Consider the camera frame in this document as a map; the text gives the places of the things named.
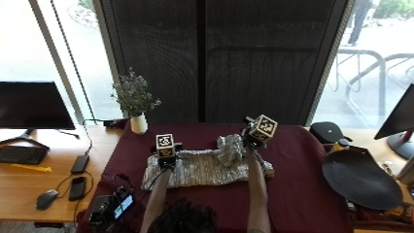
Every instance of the black curtain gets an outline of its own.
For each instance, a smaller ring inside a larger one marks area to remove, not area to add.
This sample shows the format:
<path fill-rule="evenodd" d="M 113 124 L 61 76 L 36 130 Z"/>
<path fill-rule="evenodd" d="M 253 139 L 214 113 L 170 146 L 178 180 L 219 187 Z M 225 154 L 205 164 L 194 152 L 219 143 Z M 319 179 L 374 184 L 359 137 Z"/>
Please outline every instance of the black curtain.
<path fill-rule="evenodd" d="M 101 0 L 121 75 L 162 105 L 149 121 L 305 125 L 346 0 Z"/>

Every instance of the black monitor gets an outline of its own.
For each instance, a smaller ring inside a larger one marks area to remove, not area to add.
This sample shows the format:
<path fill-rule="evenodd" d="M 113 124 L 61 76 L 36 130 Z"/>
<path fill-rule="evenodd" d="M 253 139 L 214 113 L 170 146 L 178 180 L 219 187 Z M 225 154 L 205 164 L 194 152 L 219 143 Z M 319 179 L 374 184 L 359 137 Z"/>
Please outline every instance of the black monitor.
<path fill-rule="evenodd" d="M 0 82 L 0 128 L 25 129 L 18 140 L 45 147 L 29 138 L 34 129 L 74 129 L 54 82 Z"/>
<path fill-rule="evenodd" d="M 411 158 L 414 145 L 410 140 L 414 129 L 414 84 L 406 89 L 390 116 L 374 139 L 387 138 L 392 151 L 402 157 Z"/>

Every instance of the smartphone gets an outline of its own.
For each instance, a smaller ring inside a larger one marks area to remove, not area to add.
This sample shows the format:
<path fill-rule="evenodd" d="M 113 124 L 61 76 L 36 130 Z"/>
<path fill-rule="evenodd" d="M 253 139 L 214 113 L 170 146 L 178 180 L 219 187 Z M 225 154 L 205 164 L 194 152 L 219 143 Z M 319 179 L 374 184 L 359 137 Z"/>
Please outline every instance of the smartphone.
<path fill-rule="evenodd" d="M 406 188 L 408 189 L 408 193 L 410 193 L 410 195 L 411 195 L 411 197 L 414 199 L 414 185 L 410 185 Z"/>
<path fill-rule="evenodd" d="M 76 177 L 72 179 L 69 185 L 69 200 L 76 201 L 80 200 L 85 194 L 85 177 Z"/>
<path fill-rule="evenodd" d="M 88 165 L 88 161 L 89 161 L 89 155 L 80 155 L 73 163 L 72 169 L 69 170 L 69 172 L 72 174 L 81 174 L 85 172 L 85 168 Z"/>
<path fill-rule="evenodd" d="M 133 198 L 132 194 L 129 193 L 128 196 L 121 200 L 121 203 L 114 208 L 114 219 L 118 219 L 120 215 L 125 212 L 132 203 Z"/>

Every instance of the dark hair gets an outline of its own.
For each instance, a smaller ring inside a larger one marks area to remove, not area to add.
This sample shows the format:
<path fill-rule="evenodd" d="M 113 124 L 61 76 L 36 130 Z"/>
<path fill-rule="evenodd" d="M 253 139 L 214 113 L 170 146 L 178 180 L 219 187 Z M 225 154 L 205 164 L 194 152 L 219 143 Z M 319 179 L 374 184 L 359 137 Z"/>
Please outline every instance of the dark hair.
<path fill-rule="evenodd" d="M 193 206 L 186 199 L 170 204 L 154 219 L 148 233 L 215 232 L 215 212 L 210 207 Z"/>

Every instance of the potted plant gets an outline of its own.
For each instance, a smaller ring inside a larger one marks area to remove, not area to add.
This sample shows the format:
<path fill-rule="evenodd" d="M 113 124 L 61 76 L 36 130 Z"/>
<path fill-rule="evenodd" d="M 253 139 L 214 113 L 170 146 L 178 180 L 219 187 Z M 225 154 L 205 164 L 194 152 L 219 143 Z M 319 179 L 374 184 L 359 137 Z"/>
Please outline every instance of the potted plant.
<path fill-rule="evenodd" d="M 126 111 L 130 117 L 130 129 L 137 134 L 148 130 L 145 113 L 161 104 L 160 99 L 153 99 L 148 90 L 148 82 L 142 76 L 136 76 L 132 67 L 129 76 L 120 76 L 120 83 L 113 83 L 114 93 L 112 97 L 118 103 L 120 109 Z"/>

